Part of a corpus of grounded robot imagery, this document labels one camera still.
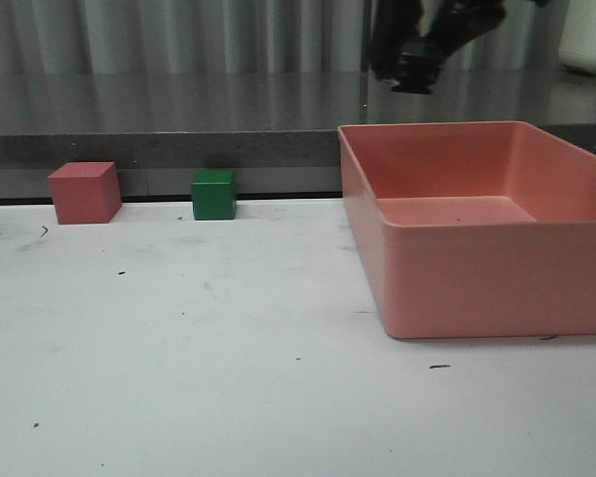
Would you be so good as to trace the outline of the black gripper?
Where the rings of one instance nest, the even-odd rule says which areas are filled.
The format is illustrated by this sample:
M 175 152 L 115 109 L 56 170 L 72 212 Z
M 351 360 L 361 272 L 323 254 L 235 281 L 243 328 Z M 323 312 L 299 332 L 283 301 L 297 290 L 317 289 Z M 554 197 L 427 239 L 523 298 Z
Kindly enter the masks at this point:
M 370 68 L 395 92 L 429 94 L 455 52 L 496 29 L 506 18 L 502 1 L 443 1 L 423 34 L 420 1 L 379 1 L 370 41 Z

